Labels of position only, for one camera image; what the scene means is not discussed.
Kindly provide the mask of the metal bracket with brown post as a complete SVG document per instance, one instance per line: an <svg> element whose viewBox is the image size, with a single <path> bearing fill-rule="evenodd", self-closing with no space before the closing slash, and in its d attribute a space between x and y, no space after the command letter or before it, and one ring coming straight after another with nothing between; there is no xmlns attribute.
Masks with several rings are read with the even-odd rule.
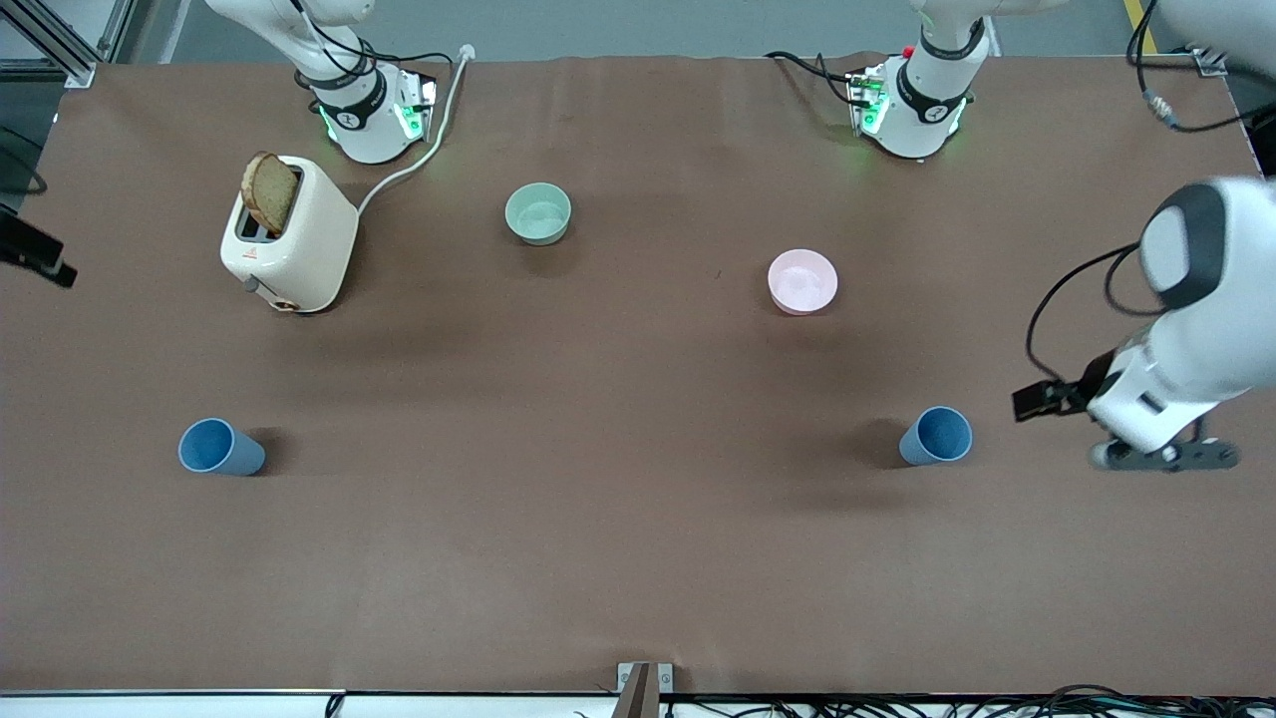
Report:
<svg viewBox="0 0 1276 718"><path fill-rule="evenodd" d="M616 668L618 700L611 718L676 718L671 662L623 662Z"/></svg>

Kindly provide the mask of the cream white toaster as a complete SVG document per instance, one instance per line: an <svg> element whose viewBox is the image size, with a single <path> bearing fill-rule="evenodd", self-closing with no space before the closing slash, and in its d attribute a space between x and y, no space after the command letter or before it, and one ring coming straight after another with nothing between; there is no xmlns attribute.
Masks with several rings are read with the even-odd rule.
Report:
<svg viewBox="0 0 1276 718"><path fill-rule="evenodd" d="M300 179L285 231L269 235L251 219L239 189L219 240L219 261L242 289L278 312L324 312L342 289L359 212L319 165L279 158Z"/></svg>

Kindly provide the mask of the brown bread slice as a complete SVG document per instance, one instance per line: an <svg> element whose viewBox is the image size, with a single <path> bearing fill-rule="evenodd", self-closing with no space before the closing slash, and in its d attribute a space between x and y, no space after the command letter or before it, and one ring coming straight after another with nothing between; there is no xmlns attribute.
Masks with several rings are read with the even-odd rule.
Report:
<svg viewBox="0 0 1276 718"><path fill-rule="evenodd" d="M273 152L256 152L242 170L242 207L269 235L285 231L300 179L293 168Z"/></svg>

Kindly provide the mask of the blue plastic cup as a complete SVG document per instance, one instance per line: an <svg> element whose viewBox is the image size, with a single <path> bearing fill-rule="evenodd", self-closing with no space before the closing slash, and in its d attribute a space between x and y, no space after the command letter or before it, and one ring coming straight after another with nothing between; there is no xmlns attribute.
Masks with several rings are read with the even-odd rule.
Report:
<svg viewBox="0 0 1276 718"><path fill-rule="evenodd" d="M929 467L962 460L974 445L974 429L968 420L951 406L930 406L898 443L902 460L911 467Z"/></svg>
<svg viewBox="0 0 1276 718"><path fill-rule="evenodd" d="M265 449L227 420L197 420L177 441L177 459L189 472L255 476L267 463Z"/></svg>

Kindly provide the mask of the black angular device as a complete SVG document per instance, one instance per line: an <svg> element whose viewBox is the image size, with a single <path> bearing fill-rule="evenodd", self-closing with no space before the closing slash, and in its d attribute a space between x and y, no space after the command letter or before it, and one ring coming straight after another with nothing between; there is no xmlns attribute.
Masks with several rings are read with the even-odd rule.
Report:
<svg viewBox="0 0 1276 718"><path fill-rule="evenodd" d="M64 261L63 250L60 240L0 204L0 263L31 270L63 289L70 289L77 283L78 269Z"/></svg>

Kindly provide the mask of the brown table mat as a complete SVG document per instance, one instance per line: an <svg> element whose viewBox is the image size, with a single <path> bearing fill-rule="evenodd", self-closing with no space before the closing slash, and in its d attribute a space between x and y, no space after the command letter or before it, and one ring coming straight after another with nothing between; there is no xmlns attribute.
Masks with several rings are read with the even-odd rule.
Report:
<svg viewBox="0 0 1276 718"><path fill-rule="evenodd" d="M242 165L387 167L281 65L105 68L23 216L73 289L0 268L0 690L1276 695L1276 392L1234 471L1109 473L1082 417L1016 423L1025 326L1168 193L1257 176L1176 135L1120 59L997 59L924 165L763 60L468 68L450 134L375 198L329 312L219 263ZM570 222L510 232L526 182ZM794 247L840 287L781 312ZM911 467L930 406L962 460ZM189 472L227 420L255 476Z"/></svg>

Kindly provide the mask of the aluminium frame profile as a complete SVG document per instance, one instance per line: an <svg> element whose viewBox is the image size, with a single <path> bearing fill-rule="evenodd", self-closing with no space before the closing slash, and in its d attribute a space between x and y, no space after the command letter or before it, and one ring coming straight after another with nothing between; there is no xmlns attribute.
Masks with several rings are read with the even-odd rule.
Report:
<svg viewBox="0 0 1276 718"><path fill-rule="evenodd" d="M0 0L0 79L88 88L122 55L140 0Z"/></svg>

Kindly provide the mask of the mint green bowl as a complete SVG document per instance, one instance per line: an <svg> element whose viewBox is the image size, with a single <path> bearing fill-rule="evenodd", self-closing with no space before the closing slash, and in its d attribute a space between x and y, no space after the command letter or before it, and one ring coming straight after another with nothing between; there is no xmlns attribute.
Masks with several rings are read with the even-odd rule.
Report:
<svg viewBox="0 0 1276 718"><path fill-rule="evenodd" d="M558 242L570 222L570 198L556 182L526 182L505 201L504 219L524 244Z"/></svg>

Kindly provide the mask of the pale pink bowl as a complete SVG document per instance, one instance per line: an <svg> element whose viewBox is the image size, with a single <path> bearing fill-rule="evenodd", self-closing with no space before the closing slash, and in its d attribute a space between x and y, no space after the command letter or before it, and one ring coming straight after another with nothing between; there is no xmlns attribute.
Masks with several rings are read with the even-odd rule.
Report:
<svg viewBox="0 0 1276 718"><path fill-rule="evenodd" d="M771 261L767 283L771 300L781 312L810 315L832 304L840 278L832 261L823 254L794 247Z"/></svg>

